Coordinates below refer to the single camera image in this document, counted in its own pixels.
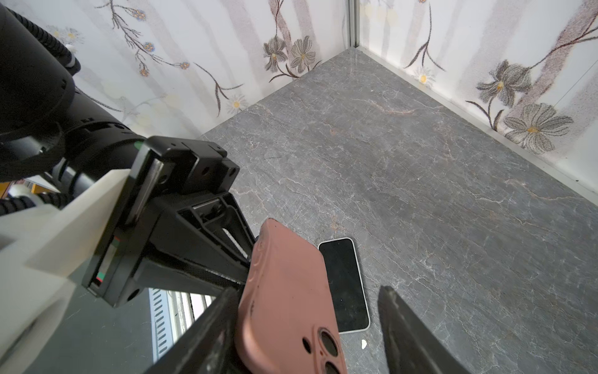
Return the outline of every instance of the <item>black phone screen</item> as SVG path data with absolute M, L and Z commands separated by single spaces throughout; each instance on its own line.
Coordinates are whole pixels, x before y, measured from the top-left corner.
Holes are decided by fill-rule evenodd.
M 326 263 L 338 331 L 367 329 L 370 316 L 353 241 L 349 238 L 336 239 L 320 243 L 318 249 Z

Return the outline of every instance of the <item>metal frame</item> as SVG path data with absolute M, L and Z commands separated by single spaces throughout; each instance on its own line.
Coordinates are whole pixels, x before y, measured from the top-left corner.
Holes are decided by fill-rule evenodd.
M 360 0 L 348 0 L 349 11 L 349 45 L 359 47 L 359 2 Z
M 372 324 L 372 319 L 370 317 L 370 307 L 368 306 L 368 299 L 365 297 L 364 280 L 361 278 L 361 268 L 359 267 L 359 259 L 357 258 L 357 248 L 355 248 L 355 242 L 353 242 L 353 239 L 348 238 L 348 237 L 327 240 L 327 241 L 323 241 L 320 244 L 318 244 L 318 251 L 320 250 L 320 246 L 324 243 L 336 242 L 336 241 L 343 240 L 343 239 L 350 240 L 351 245 L 353 246 L 353 254 L 355 255 L 355 263 L 357 264 L 357 273 L 359 273 L 359 283 L 361 283 L 361 293 L 364 295 L 365 311 L 368 313 L 368 325 L 366 326 L 366 328 L 359 329 L 359 330 L 339 332 L 339 334 L 348 334 L 348 333 L 356 333 L 356 332 L 360 332 L 360 331 L 366 331 L 367 329 L 370 328 L 370 325 Z

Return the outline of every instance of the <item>camera cutout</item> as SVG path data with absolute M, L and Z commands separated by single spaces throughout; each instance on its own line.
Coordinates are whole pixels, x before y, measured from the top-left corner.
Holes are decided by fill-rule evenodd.
M 338 356 L 338 349 L 336 347 L 334 339 L 324 329 L 320 329 L 320 340 L 322 341 L 322 344 L 324 345 L 324 348 L 326 348 L 328 353 L 330 353 L 334 357 Z

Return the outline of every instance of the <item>painted flower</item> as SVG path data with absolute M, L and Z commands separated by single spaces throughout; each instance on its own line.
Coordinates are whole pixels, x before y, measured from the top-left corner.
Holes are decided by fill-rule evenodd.
M 303 40 L 297 39 L 295 44 L 293 44 L 293 48 L 291 48 L 291 53 L 295 56 L 295 59 L 291 62 L 291 67 L 297 68 L 299 74 L 316 60 L 316 53 L 313 51 L 309 52 L 311 48 L 312 41 L 309 40 L 309 35 Z
M 247 100 L 243 95 L 232 96 L 229 100 L 228 113 L 235 115 L 241 110 L 247 108 Z
M 152 43 L 152 42 L 144 43 L 144 50 L 146 50 L 148 52 L 155 51 L 154 43 Z
M 418 67 L 415 70 L 415 75 L 412 75 L 413 78 L 417 79 L 420 84 L 423 84 L 427 88 L 432 88 L 432 84 L 434 83 L 434 74 L 428 68 Z
M 509 65 L 507 60 L 501 62 L 496 70 L 490 71 L 490 75 L 494 82 L 479 82 L 477 86 L 483 102 L 488 102 L 498 95 L 503 104 L 512 108 L 515 103 L 515 91 L 527 92 L 532 86 L 529 68 L 518 63 Z
M 505 136 L 515 144 L 527 148 L 535 154 L 542 154 L 554 150 L 554 145 L 548 136 L 563 136 L 569 132 L 571 117 L 556 114 L 552 105 L 529 104 L 523 108 L 521 118 L 507 117 L 505 124 L 514 129 Z
M 82 43 L 83 37 L 78 30 L 73 28 L 60 29 L 56 26 L 48 26 L 48 31 L 52 36 L 58 39 L 62 44 Z
M 282 51 L 285 47 L 285 41 L 279 37 L 274 37 L 268 43 L 264 43 L 264 57 L 270 58 L 266 64 L 266 70 L 276 72 L 278 63 L 286 61 L 286 55 Z
M 141 9 L 132 9 L 129 12 L 131 16 L 133 16 L 133 18 L 135 18 L 137 21 L 145 21 L 146 19 L 145 12 Z

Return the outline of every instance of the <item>flower stem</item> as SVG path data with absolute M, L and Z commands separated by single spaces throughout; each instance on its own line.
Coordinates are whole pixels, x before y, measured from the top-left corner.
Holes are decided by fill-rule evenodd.
M 541 63 L 542 63 L 542 62 L 543 62 L 545 59 L 547 59 L 547 58 L 548 58 L 548 57 L 549 57 L 551 54 L 553 54 L 554 52 L 556 52 L 556 51 L 560 50 L 560 49 L 561 49 L 561 48 L 563 48 L 563 47 L 567 47 L 567 46 L 569 46 L 569 45 L 574 45 L 574 44 L 577 44 L 577 43 L 582 43 L 582 42 L 584 42 L 584 41 L 590 41 L 590 40 L 595 40 L 595 39 L 598 39 L 598 37 L 589 37 L 589 38 L 583 39 L 584 37 L 588 36 L 589 34 L 593 33 L 593 32 L 594 32 L 594 31 L 596 31 L 596 30 L 598 30 L 598 26 L 596 26 L 596 27 L 595 27 L 595 28 L 593 28 L 592 30 L 588 30 L 588 31 L 584 32 L 583 34 L 581 34 L 581 36 L 579 36 L 579 37 L 577 37 L 577 38 L 573 39 L 573 40 L 572 40 L 572 41 L 570 41 L 570 42 L 567 42 L 567 43 L 561 44 L 560 46 L 558 46 L 558 47 L 556 47 L 556 48 L 553 48 L 553 49 L 552 49 L 550 52 L 548 52 L 548 54 L 547 54 L 546 56 L 544 56 L 544 58 L 543 58 L 543 59 L 541 59 L 540 61 L 538 61 L 538 62 L 536 62 L 535 64 L 533 64 L 531 67 L 529 67 L 529 68 L 528 68 L 528 70 L 531 70 L 531 69 L 535 68 L 536 66 L 540 65 L 540 64 L 541 64 Z

